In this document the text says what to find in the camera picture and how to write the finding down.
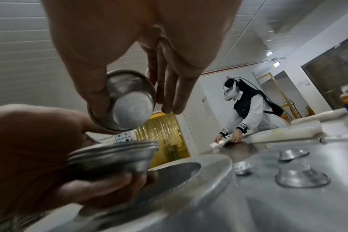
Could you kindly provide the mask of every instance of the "white cutting board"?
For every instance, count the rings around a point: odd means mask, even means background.
[[[338,110],[331,110],[331,111],[326,111],[320,114],[308,116],[305,118],[298,118],[293,121],[291,121],[291,125],[294,124],[299,124],[299,123],[304,123],[304,122],[309,122],[313,120],[319,120],[320,122],[326,121],[326,120],[331,120],[335,118],[339,118],[345,114],[347,114],[348,111],[346,108],[338,109]]]
[[[312,138],[323,132],[320,121],[315,120],[306,123],[299,123],[285,128],[260,131],[251,134],[243,139],[246,143],[262,143],[271,141],[294,140]]]

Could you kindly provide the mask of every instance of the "large metal pot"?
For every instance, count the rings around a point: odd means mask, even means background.
[[[132,205],[93,212],[76,205],[55,211],[27,232],[256,232],[233,163],[203,155],[161,165],[156,185]]]

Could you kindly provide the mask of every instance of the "black vest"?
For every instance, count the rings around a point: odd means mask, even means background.
[[[268,101],[266,95],[261,90],[252,90],[248,94],[243,93],[242,97],[234,104],[234,110],[236,110],[236,112],[242,119],[245,119],[248,116],[250,110],[250,101],[252,97],[258,94],[260,94],[263,97],[263,99],[273,110],[272,112],[264,111],[264,113],[275,114],[279,117],[284,113],[284,110],[280,106]]]

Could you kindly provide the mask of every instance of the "white sleeve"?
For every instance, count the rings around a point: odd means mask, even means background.
[[[264,99],[262,95],[257,94],[250,100],[250,109],[248,116],[237,126],[243,133],[247,130],[255,129],[263,118]]]
[[[220,134],[222,134],[223,136],[226,136],[229,133],[234,132],[238,124],[241,122],[242,122],[242,118],[239,116],[238,112],[236,112],[236,110],[233,109],[233,113],[231,114],[230,119],[226,123],[226,127],[220,131]]]

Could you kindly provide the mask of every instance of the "yellow curtain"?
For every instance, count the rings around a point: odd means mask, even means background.
[[[154,114],[135,132],[137,140],[156,140],[160,143],[160,150],[151,160],[151,167],[189,157],[174,114]]]

